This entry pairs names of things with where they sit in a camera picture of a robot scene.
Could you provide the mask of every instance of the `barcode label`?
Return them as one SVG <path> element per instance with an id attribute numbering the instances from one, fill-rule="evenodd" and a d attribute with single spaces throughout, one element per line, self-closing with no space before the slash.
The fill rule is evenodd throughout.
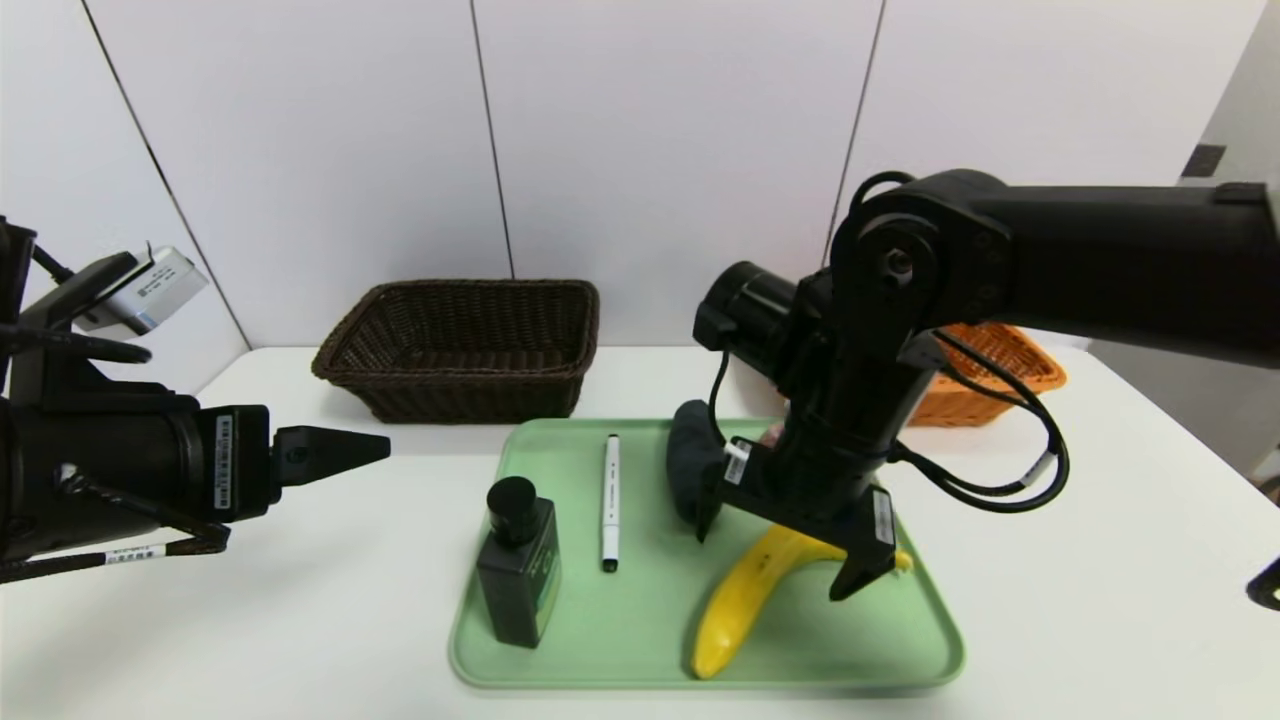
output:
<path id="1" fill-rule="evenodd" d="M 232 438 L 234 437 L 236 420 L 230 415 L 221 415 L 215 421 L 214 429 L 214 509 L 230 510 L 232 507 Z"/>
<path id="2" fill-rule="evenodd" d="M 897 544 L 893 539 L 893 503 L 888 498 L 888 493 L 872 488 L 876 493 L 873 498 L 876 502 L 876 539 L 888 543 Z"/>
<path id="3" fill-rule="evenodd" d="M 751 446 L 749 446 L 746 443 L 733 443 L 733 445 L 737 446 L 737 447 L 741 447 L 742 450 L 745 450 L 748 452 L 751 451 Z M 745 473 L 745 471 L 746 471 L 746 460 L 744 460 L 741 457 L 735 457 L 735 456 L 730 455 L 728 456 L 728 468 L 724 470 L 724 479 L 728 480 L 728 482 L 731 482 L 731 483 L 733 483 L 735 486 L 736 484 L 741 484 L 742 483 L 742 473 Z"/>
<path id="4" fill-rule="evenodd" d="M 125 547 L 122 550 L 108 550 L 102 555 L 106 556 L 106 565 L 115 565 L 116 562 L 133 562 L 136 560 L 151 560 L 152 557 L 164 557 L 164 546 L 145 544 L 140 547 Z"/>
<path id="5" fill-rule="evenodd" d="M 174 270 L 169 265 L 156 268 L 151 272 L 147 284 L 138 288 L 138 297 L 146 297 L 157 290 L 164 290 L 165 287 L 173 284 L 173 281 L 177 278 L 178 270 Z"/>

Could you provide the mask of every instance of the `black cylinder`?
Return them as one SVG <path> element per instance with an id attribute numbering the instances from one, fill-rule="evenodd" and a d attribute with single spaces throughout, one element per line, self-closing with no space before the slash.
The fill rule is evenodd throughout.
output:
<path id="1" fill-rule="evenodd" d="M 707 315 L 699 313 L 694 338 L 705 347 L 712 347 L 713 337 L 723 341 L 740 360 L 772 378 L 795 296 L 794 283 L 755 263 L 736 263 L 721 273 L 703 300 L 716 310 L 713 316 L 731 320 L 733 329 L 718 338 L 716 328 L 707 327 Z"/>
<path id="2" fill-rule="evenodd" d="M 993 319 L 1280 368 L 1280 240 L 1265 186 L 1009 187 L 970 206 L 1018 247 Z"/>
<path id="3" fill-rule="evenodd" d="M 538 491 L 529 478 L 512 475 L 489 488 L 489 527 L 498 542 L 524 544 L 538 536 Z"/>

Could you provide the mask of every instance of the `bottle label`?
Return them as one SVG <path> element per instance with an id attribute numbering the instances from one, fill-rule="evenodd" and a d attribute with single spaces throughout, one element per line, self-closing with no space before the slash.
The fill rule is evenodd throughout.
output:
<path id="1" fill-rule="evenodd" d="M 556 594 L 559 593 L 559 553 L 553 553 L 552 568 L 547 575 L 547 583 L 543 584 L 543 592 L 538 593 L 538 603 L 534 605 L 536 609 L 535 621 L 538 623 L 538 637 L 543 637 L 543 630 L 547 629 L 547 621 L 552 616 L 552 607 L 556 606 Z"/>

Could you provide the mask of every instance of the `basket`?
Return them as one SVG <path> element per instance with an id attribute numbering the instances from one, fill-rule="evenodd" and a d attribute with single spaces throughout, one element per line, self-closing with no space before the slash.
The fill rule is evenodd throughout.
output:
<path id="1" fill-rule="evenodd" d="M 1010 325 L 951 325 L 955 338 L 996 361 L 1039 395 L 1066 384 L 1066 373 L 1027 333 Z M 1012 392 L 1005 383 L 975 363 L 943 345 L 947 357 L 966 378 L 1001 392 Z M 960 383 L 938 375 L 910 420 L 910 425 L 942 428 L 986 425 L 1012 405 L 973 392 Z"/>
<path id="2" fill-rule="evenodd" d="M 595 357 L 599 307 L 584 281 L 383 284 L 334 328 L 311 372 L 384 423 L 567 418 Z"/>

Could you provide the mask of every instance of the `green tray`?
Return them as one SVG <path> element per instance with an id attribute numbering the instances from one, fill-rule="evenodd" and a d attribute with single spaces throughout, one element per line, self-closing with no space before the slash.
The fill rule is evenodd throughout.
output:
<path id="1" fill-rule="evenodd" d="M 703 607 L 768 523 L 726 506 L 705 544 L 676 516 L 667 489 L 669 420 L 534 420 L 512 432 L 498 477 L 525 475 L 556 503 L 563 579 L 538 650 L 493 637 L 472 575 L 449 638 L 449 661 L 483 688 L 842 688 L 941 685 L 960 674 L 964 642 L 906 532 L 915 570 L 881 578 L 844 602 L 827 587 L 838 565 L 799 569 L 774 591 L 719 675 L 689 669 Z M 756 437 L 767 420 L 722 420 Z M 600 570 L 604 439 L 622 441 L 618 571 Z"/>

